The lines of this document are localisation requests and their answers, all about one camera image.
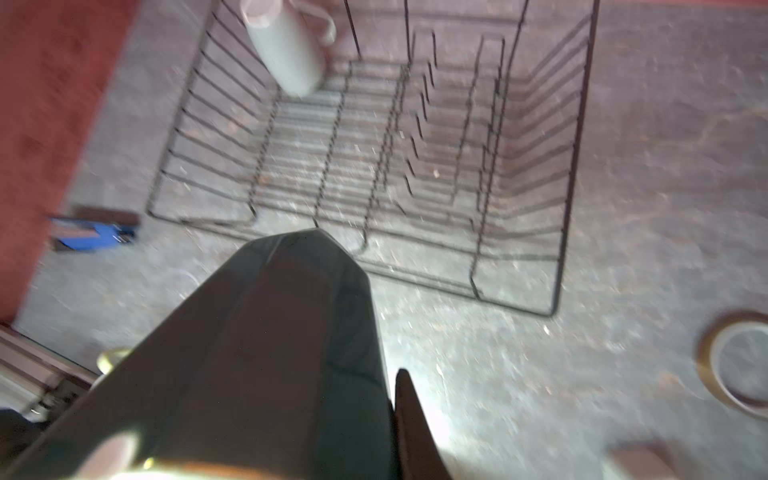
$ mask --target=mug handle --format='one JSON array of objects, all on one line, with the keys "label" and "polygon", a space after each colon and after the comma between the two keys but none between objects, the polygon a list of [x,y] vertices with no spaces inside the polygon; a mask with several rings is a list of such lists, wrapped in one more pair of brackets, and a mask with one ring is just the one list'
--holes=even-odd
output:
[{"label": "mug handle", "polygon": [[333,17],[328,12],[317,5],[312,5],[302,0],[290,0],[290,3],[297,12],[309,15],[310,17],[321,18],[328,22],[328,28],[326,28],[325,33],[317,39],[323,47],[329,47],[336,41],[336,23],[333,22]]}]

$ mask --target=white cup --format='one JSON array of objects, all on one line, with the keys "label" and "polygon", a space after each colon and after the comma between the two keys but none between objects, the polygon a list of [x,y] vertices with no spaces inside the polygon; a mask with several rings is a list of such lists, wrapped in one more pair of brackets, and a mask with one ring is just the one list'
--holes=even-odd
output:
[{"label": "white cup", "polygon": [[[301,0],[241,0],[240,10],[248,35],[273,78],[292,97],[303,97],[323,83],[326,62],[318,44],[336,40],[336,25],[320,7]],[[300,14],[328,22],[315,39]]]}]

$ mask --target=roll of tape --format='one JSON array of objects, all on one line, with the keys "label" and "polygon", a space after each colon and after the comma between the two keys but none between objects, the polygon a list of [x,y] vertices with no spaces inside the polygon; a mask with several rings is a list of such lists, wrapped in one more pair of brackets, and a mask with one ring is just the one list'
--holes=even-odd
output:
[{"label": "roll of tape", "polygon": [[728,389],[720,375],[720,361],[728,342],[741,333],[764,333],[768,336],[765,316],[743,314],[712,327],[699,344],[696,367],[704,386],[721,402],[758,419],[768,420],[768,402],[746,399]]}]

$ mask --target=metal wire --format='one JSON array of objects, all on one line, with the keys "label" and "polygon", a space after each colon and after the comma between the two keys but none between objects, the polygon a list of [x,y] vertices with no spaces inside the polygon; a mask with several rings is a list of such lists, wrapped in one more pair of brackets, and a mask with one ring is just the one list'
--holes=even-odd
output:
[{"label": "metal wire", "polygon": [[[517,18],[345,0],[354,49],[302,99],[274,84],[229,1],[201,35],[152,217],[242,240],[323,227],[375,275],[554,315],[599,0],[539,55],[530,0]],[[401,18],[405,51],[371,54],[354,18]],[[445,58],[447,28],[474,38],[472,60]]]}]

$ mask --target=metal frame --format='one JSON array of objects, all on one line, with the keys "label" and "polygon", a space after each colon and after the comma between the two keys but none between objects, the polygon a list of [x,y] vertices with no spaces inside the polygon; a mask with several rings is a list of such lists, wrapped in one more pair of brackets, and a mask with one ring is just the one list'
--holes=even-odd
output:
[{"label": "metal frame", "polygon": [[[254,72],[249,65],[263,64],[243,40],[243,33],[237,31],[243,27],[239,15],[227,0],[214,2],[164,148],[147,213],[159,220],[241,240],[267,234],[254,228],[260,212],[267,210],[311,219],[316,227],[351,229],[362,235],[353,253],[370,273],[521,313],[553,316],[561,294],[599,0],[594,0],[591,14],[562,36],[525,76],[513,77],[511,70],[529,2],[523,0],[519,18],[492,18],[413,12],[408,0],[403,0],[401,11],[353,11],[345,0],[341,13],[346,13],[349,21],[356,55],[333,58],[326,84],[303,100],[285,97],[268,77],[264,80]],[[364,55],[353,13],[375,18],[402,16],[407,59],[380,60]],[[232,18],[238,22],[235,27]],[[480,29],[474,64],[439,62],[435,28],[414,26],[414,22],[447,22]],[[485,29],[498,28],[513,28],[514,34],[485,33]],[[417,46],[423,46],[424,41],[431,42],[432,55],[417,58]],[[499,55],[491,63],[485,57],[492,49]],[[457,75],[464,75],[464,79],[446,80]],[[363,87],[356,87],[360,82]],[[201,88],[213,92],[227,108],[201,94]],[[511,108],[513,102],[519,108]],[[195,108],[205,109],[206,114]],[[566,115],[574,108],[573,114]],[[248,121],[232,110],[238,110]],[[237,135],[218,126],[221,121],[233,125]],[[188,122],[194,122],[205,135],[192,135],[184,126]],[[515,122],[521,126],[510,132],[509,125],[514,127]],[[443,135],[433,137],[431,131]],[[244,141],[244,135],[253,140]],[[568,141],[563,142],[564,135]],[[446,144],[446,138],[456,137],[456,145]],[[187,151],[181,151],[179,143],[186,144]],[[349,149],[352,144],[356,150]],[[364,155],[359,145],[371,147],[374,155]],[[197,151],[190,154],[189,148],[214,155],[217,162],[241,172],[233,174],[202,161]],[[232,154],[230,148],[239,154]],[[566,168],[504,187],[505,182],[524,178],[568,153]],[[323,161],[307,160],[321,157]],[[173,171],[171,162],[197,169],[200,177]],[[286,176],[283,183],[271,180],[265,184],[269,172],[278,178],[282,178],[281,172],[301,172],[309,180],[295,174]],[[201,180],[203,176],[213,180]],[[216,186],[219,182],[239,185],[234,190],[241,195]],[[220,217],[164,213],[164,207],[173,203],[162,194],[169,183],[243,204],[249,213],[236,220],[227,218],[225,212]],[[532,204],[516,204],[518,198],[556,184],[564,185],[561,194]],[[470,197],[474,197],[474,208],[458,205]],[[504,202],[512,206],[500,207]],[[506,221],[552,209],[561,209],[557,223],[527,230],[503,226]],[[505,251],[509,242],[552,235],[559,235],[559,242],[551,252]],[[371,237],[465,256],[469,260],[468,279],[461,282],[424,269],[366,258]],[[474,244],[456,240],[459,237],[472,237]],[[544,308],[533,308],[484,293],[476,278],[481,262],[553,265],[551,302]]]}]

